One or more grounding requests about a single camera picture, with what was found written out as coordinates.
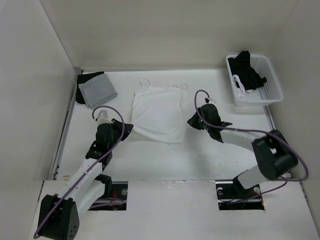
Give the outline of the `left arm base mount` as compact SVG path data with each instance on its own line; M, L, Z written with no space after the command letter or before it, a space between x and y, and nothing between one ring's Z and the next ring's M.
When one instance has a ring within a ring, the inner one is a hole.
M104 184L104 193L89 211L126 211L129 184L127 181L113 181L110 176L100 174L97 181Z

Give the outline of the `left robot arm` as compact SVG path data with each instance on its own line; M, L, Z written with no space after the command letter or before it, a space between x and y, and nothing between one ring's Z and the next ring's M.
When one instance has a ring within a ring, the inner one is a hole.
M98 198L105 200L112 195L112 179L102 172L112 159L113 149L129 136L133 127L114 118L98 120L95 140L80 168L63 188L42 199L34 239L76 237L80 217Z

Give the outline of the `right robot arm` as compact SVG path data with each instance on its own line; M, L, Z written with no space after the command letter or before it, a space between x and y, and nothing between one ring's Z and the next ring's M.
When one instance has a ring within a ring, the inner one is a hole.
M214 104L207 103L196 109L187 124L197 130L205 130L220 143L232 144L254 153L256 165L232 179L232 192L238 198L245 197L250 189L266 181L277 181L298 164L298 158L289 148L278 130L256 132L231 127L222 121Z

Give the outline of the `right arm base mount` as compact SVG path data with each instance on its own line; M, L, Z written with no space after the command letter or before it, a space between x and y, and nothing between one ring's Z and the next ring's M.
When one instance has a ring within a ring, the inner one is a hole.
M216 194L220 211L265 210L260 185L240 189L232 181L216 181Z

